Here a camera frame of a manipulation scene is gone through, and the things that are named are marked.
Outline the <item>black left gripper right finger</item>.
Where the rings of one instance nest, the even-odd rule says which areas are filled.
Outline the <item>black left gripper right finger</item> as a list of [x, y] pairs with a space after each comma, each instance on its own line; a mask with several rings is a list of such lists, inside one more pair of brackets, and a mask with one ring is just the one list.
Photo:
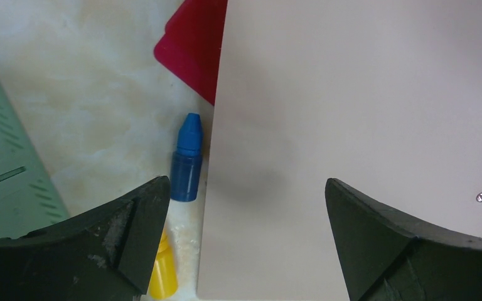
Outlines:
[[330, 178], [325, 200], [351, 300], [482, 300], [482, 238], [399, 211]]

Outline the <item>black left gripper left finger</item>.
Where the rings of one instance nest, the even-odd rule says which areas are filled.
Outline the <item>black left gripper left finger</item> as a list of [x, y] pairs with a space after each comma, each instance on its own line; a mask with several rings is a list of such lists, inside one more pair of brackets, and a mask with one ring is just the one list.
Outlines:
[[0, 300], [139, 300], [169, 194], [169, 178], [159, 176], [65, 221], [1, 238]]

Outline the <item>green file rack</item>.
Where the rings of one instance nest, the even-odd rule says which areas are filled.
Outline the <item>green file rack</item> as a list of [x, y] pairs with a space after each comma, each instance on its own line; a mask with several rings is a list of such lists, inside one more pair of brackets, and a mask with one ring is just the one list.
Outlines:
[[70, 217], [0, 83], [0, 238]]

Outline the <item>beige pressure file folder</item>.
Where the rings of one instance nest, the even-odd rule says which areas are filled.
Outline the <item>beige pressure file folder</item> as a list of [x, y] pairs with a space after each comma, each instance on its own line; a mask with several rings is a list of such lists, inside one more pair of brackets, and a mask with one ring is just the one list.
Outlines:
[[324, 188], [482, 238], [482, 1], [229, 1], [196, 294], [350, 300]]

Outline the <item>yellow dropper bottle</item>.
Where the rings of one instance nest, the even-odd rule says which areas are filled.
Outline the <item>yellow dropper bottle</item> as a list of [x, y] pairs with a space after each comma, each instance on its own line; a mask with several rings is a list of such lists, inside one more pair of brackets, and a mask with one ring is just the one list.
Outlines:
[[149, 281], [149, 295], [155, 300], [172, 297], [178, 290], [175, 255], [166, 230], [163, 230]]

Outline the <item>red translucent file folder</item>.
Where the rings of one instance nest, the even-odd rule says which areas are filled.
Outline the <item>red translucent file folder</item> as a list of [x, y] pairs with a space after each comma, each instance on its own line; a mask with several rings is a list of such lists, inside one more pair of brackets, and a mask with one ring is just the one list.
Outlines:
[[215, 104], [227, 0], [186, 0], [166, 23], [155, 59]]

